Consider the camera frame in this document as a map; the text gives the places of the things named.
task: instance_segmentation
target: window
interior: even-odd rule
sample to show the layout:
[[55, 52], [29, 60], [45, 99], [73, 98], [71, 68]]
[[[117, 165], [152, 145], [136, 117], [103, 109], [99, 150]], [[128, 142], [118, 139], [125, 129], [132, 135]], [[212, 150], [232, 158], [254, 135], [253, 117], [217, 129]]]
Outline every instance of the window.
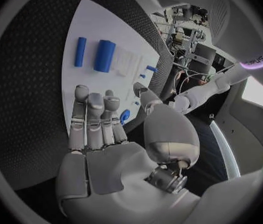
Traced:
[[242, 99], [263, 107], [263, 85], [250, 76], [247, 79]]

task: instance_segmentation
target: robot forearm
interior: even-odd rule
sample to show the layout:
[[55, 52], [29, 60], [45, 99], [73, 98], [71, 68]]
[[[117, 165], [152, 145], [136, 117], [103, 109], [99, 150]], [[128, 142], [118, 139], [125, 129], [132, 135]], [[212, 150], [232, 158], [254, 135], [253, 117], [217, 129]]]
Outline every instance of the robot forearm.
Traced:
[[230, 86], [245, 80], [249, 74], [240, 65], [229, 69], [225, 73], [217, 73], [203, 86], [193, 87], [175, 97], [174, 108], [186, 114], [204, 104], [211, 96], [229, 90]]

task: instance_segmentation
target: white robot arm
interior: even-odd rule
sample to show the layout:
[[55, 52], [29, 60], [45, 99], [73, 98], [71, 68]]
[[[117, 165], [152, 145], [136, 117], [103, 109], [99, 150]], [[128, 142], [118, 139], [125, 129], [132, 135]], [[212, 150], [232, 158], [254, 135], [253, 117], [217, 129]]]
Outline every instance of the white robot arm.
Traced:
[[175, 97], [175, 102], [170, 103], [175, 110], [186, 114], [204, 104], [211, 96], [229, 90], [230, 86], [239, 83], [250, 74], [241, 64], [236, 63], [225, 73], [217, 73], [205, 85], [193, 87]]

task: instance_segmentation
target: small blue part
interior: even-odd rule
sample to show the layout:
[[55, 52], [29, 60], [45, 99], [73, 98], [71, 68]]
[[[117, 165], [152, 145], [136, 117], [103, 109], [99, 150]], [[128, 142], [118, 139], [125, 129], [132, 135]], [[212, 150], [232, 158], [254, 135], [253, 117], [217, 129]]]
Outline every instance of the small blue part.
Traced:
[[158, 69], [153, 66], [147, 66], [147, 69], [153, 72], [158, 72]]
[[84, 37], [79, 37], [78, 40], [78, 47], [76, 52], [76, 60], [75, 60], [75, 67], [82, 67], [83, 66], [83, 59], [84, 59], [84, 52], [86, 47], [87, 39]]
[[124, 121], [129, 119], [130, 117], [130, 110], [124, 110], [120, 115], [121, 124], [124, 125]]
[[105, 72], [105, 73], [109, 72], [115, 48], [116, 48], [116, 44], [111, 41], [107, 41], [107, 40], [99, 41], [94, 70]]

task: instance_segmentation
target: purple light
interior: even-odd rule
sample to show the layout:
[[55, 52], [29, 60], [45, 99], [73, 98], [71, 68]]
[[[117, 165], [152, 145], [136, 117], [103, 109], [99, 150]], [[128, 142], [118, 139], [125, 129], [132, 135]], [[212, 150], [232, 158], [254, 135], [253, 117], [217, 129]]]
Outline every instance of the purple light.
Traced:
[[241, 63], [241, 62], [240, 62], [240, 64], [241, 64], [241, 66], [242, 66], [243, 68], [245, 68], [245, 69], [247, 69], [247, 70], [255, 70], [255, 69], [263, 68], [263, 63], [256, 64], [256, 65], [252, 65], [252, 66], [243, 64], [243, 63]]

